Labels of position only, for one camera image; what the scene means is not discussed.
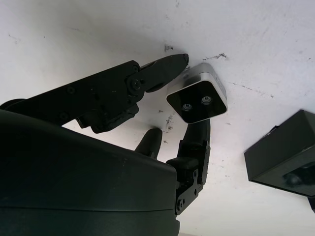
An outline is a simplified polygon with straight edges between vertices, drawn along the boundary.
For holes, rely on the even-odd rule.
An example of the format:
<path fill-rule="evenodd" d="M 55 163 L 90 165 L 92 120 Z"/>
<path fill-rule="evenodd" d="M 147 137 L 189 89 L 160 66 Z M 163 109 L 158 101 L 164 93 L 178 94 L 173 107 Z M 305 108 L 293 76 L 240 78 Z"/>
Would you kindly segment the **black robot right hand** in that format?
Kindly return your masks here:
<path fill-rule="evenodd" d="M 66 129 L 72 120 L 111 131 L 139 111 L 145 93 L 184 71 L 187 54 L 129 62 L 0 107 L 3 236 L 176 236 L 176 219 L 207 178 L 210 122 L 190 124 L 178 155 L 157 156 L 162 130 L 135 150 Z"/>

